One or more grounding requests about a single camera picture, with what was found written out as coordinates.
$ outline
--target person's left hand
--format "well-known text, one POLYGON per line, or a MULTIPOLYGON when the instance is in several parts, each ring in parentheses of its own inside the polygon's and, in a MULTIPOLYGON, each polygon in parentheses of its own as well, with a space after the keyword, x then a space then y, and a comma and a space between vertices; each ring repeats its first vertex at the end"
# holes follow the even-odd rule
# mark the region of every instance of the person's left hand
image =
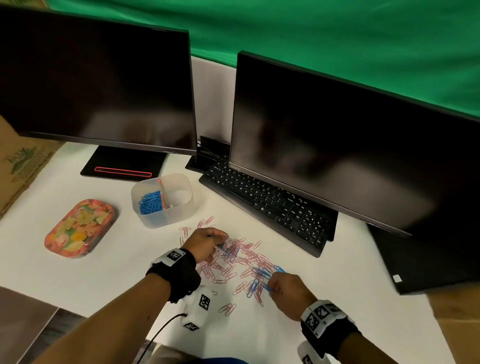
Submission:
POLYGON ((197 264, 204 260, 207 261, 207 263, 211 263, 213 260, 212 253, 215 252, 215 247, 223 243, 227 238, 228 234, 219 229, 197 229, 182 245, 182 248, 187 249, 193 254, 197 264))

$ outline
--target green fabric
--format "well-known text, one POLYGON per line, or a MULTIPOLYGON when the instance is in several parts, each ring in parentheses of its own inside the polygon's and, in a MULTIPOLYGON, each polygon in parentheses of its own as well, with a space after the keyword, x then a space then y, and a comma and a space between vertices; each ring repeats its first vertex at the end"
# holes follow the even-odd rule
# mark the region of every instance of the green fabric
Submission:
POLYGON ((188 29, 192 55, 244 49, 480 116, 478 0, 48 0, 58 11, 188 29))

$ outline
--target computer monitor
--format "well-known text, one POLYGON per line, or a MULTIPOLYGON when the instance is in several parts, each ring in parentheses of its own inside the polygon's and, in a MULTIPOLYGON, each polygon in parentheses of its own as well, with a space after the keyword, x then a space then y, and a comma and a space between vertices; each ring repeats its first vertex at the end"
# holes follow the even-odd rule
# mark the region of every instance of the computer monitor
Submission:
POLYGON ((455 224, 479 140, 473 117, 238 54, 230 167, 402 236, 446 207, 455 224))
POLYGON ((0 49, 0 114, 23 136, 103 146, 91 175, 141 180, 162 152, 196 155, 187 31, 0 6, 0 49))

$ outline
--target hand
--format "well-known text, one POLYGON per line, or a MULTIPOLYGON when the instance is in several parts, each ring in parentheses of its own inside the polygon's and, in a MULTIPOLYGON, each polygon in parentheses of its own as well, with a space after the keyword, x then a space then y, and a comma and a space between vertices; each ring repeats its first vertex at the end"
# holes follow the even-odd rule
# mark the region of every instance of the hand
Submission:
POLYGON ((228 234, 219 229, 197 229, 182 245, 182 248, 193 254, 197 264, 204 260, 210 263, 213 260, 212 253, 215 251, 215 247, 227 238, 228 234))
POLYGON ((318 301, 295 274, 275 272, 268 281, 268 287, 273 290, 270 296, 277 308, 294 321, 300 321, 303 311, 318 301))

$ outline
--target black keyboard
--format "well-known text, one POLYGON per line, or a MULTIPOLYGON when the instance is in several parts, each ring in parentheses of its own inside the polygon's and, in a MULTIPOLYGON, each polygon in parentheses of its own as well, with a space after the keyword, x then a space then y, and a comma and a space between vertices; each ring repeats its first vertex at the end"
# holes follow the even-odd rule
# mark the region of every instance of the black keyboard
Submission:
POLYGON ((233 170, 226 159, 199 182, 315 257, 334 239, 338 212, 233 170))

